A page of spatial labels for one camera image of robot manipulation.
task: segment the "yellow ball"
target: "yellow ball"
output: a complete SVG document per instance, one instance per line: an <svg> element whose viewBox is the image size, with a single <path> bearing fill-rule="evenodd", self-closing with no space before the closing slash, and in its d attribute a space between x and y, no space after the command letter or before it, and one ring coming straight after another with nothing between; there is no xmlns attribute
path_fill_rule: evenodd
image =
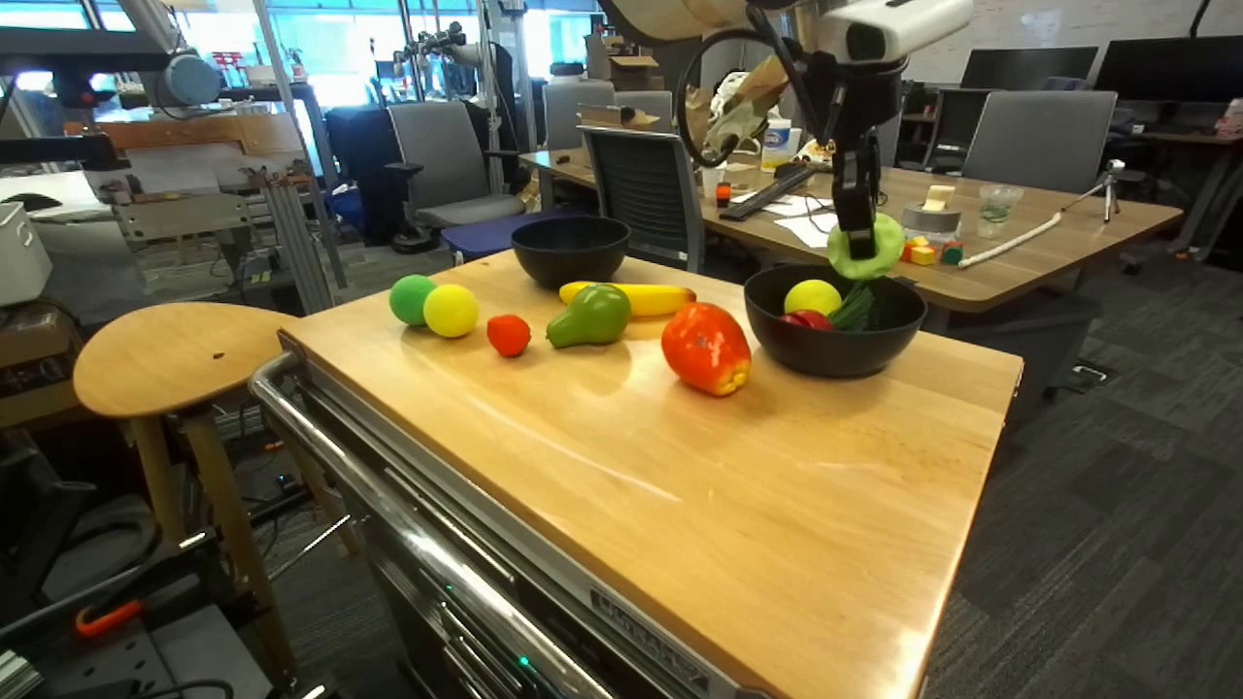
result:
<svg viewBox="0 0 1243 699"><path fill-rule="evenodd" d="M786 312L815 311L829 315L842 306L842 294L829 282L820 279L809 279L794 285L786 294Z"/></svg>
<svg viewBox="0 0 1243 699"><path fill-rule="evenodd" d="M465 286L438 286L423 305L423 320L441 337L461 337L479 321L479 301Z"/></svg>

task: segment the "plastic cup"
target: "plastic cup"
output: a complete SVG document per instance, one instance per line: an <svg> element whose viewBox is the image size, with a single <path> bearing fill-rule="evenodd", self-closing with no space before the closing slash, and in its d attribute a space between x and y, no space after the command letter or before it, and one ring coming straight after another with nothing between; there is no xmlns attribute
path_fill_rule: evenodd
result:
<svg viewBox="0 0 1243 699"><path fill-rule="evenodd" d="M725 165L704 168L700 172L704 173L704 198L715 199L716 188L725 180Z"/></svg>
<svg viewBox="0 0 1243 699"><path fill-rule="evenodd" d="M1023 198L1021 187L1008 184L986 184L979 188L979 228L981 238L997 238L1006 228L1014 205Z"/></svg>

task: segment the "small tripod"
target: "small tripod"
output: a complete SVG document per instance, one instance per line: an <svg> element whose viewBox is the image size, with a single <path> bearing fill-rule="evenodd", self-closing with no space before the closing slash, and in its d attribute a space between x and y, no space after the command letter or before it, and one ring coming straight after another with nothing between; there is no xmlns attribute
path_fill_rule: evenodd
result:
<svg viewBox="0 0 1243 699"><path fill-rule="evenodd" d="M1075 199L1074 201L1066 204L1062 208L1063 211L1070 209L1075 204L1083 201L1089 197L1094 197L1101 189L1105 190L1105 223L1109 223L1114 218L1114 214L1120 214L1122 211L1121 204L1117 201L1117 173L1126 168L1126 163L1122 160L1110 160L1105 164L1105 172L1100 174L1100 179L1096 180L1096 187L1093 187L1086 193Z"/></svg>

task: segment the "green ball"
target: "green ball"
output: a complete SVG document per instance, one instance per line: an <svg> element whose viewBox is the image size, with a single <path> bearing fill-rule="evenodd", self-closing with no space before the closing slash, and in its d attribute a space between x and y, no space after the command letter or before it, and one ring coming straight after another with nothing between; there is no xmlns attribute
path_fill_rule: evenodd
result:
<svg viewBox="0 0 1243 699"><path fill-rule="evenodd" d="M876 279L889 274L902 257L906 234L902 224L888 214L876 214L876 256L868 260L850 259L850 243L839 226L829 233L829 264L838 274L856 281Z"/></svg>
<svg viewBox="0 0 1243 699"><path fill-rule="evenodd" d="M405 325L426 325L423 320L423 302L435 287L436 282L423 275L404 276L389 291L389 308Z"/></svg>

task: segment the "black bowl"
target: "black bowl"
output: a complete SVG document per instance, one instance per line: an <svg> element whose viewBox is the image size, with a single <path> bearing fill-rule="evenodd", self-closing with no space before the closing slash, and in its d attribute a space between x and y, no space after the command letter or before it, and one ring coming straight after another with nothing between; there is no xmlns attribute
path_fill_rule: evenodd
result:
<svg viewBox="0 0 1243 699"><path fill-rule="evenodd" d="M813 376L853 378L885 368L910 345L927 313L927 303L910 286L884 277L870 281L870 328L860 332L819 331L787 323L786 294L798 282L822 279L845 299L856 282L829 265L786 265L747 280L747 320L764 351L787 367Z"/></svg>
<svg viewBox="0 0 1243 699"><path fill-rule="evenodd" d="M599 216L544 219L513 231L513 252L547 289L572 281L608 281L622 266L630 226Z"/></svg>

